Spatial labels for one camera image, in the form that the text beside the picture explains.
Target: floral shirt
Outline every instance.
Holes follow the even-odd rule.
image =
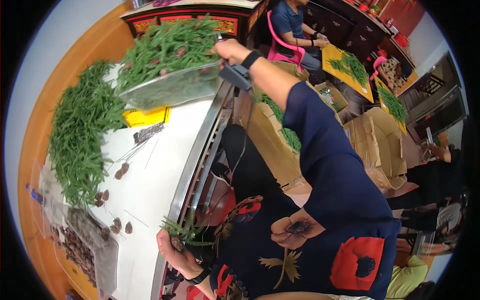
[[[309,200],[299,208],[279,193],[239,203],[216,230],[212,290],[218,299],[294,291],[384,299],[400,221],[305,82],[291,89],[283,126],[302,143]]]
[[[405,84],[405,80],[403,80],[402,77],[400,77],[396,74],[397,65],[398,65],[398,62],[396,62],[393,59],[389,59],[389,60],[385,61],[384,63],[382,63],[382,69],[384,70],[385,75],[387,75],[388,80],[393,82],[393,86],[394,86],[394,88],[392,90],[393,93],[396,93]]]

